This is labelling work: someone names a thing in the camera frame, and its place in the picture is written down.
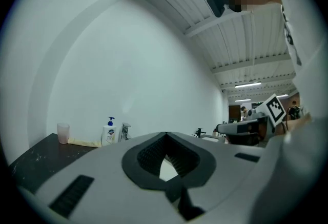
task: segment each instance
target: ceiling light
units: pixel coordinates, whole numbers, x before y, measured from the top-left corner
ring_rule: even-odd
[[[261,82],[254,82],[254,83],[250,83],[250,84],[235,86],[235,88],[239,88],[239,87],[252,87],[252,86],[258,86],[260,84],[261,84]]]
[[[288,96],[288,94],[285,94],[285,95],[278,95],[277,97],[286,97]]]
[[[251,101],[250,99],[235,100],[235,102]]]

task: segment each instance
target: table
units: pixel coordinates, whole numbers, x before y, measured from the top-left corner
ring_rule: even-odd
[[[50,134],[16,159],[9,169],[18,186],[35,194],[47,179],[94,149],[60,144],[57,134]]]

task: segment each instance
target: ceiling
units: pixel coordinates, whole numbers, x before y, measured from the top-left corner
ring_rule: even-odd
[[[273,93],[295,91],[295,76],[283,35],[279,4],[253,12],[226,9],[216,18],[206,0],[147,0],[201,50],[230,104],[263,101]],[[235,88],[247,82],[259,86]]]

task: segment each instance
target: plastic cup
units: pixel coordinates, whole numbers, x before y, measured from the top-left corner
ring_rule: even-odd
[[[70,125],[67,123],[57,124],[58,141],[61,144],[67,144],[70,136]]]

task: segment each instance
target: white bottle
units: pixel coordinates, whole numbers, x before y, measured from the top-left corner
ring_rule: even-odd
[[[111,120],[108,122],[107,125],[103,126],[102,128],[102,135],[101,135],[101,145],[107,146],[115,142],[115,134],[116,134],[116,126],[113,126],[112,119],[114,117],[109,117]]]

